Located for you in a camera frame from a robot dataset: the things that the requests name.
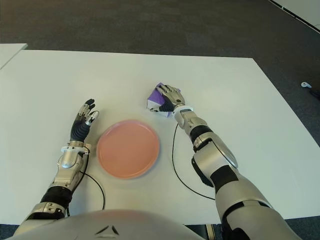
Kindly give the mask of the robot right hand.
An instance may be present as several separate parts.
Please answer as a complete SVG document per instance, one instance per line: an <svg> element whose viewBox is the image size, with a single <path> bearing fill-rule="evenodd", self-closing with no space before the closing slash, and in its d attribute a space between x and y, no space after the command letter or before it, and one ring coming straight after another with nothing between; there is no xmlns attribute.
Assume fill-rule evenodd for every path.
<svg viewBox="0 0 320 240"><path fill-rule="evenodd" d="M152 107L151 112L173 112L175 108L185 104L180 90L166 84L159 84L156 88L157 92L164 99L164 103L157 107Z"/></svg>

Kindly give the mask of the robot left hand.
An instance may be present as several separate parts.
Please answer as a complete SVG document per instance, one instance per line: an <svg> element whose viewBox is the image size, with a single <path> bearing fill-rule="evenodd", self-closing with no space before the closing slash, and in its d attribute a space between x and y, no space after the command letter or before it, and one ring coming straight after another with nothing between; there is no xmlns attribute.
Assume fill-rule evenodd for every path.
<svg viewBox="0 0 320 240"><path fill-rule="evenodd" d="M70 131L70 141L84 142L87 138L93 122L99 117L99 111L95 107L93 98L87 100L79 109Z"/></svg>

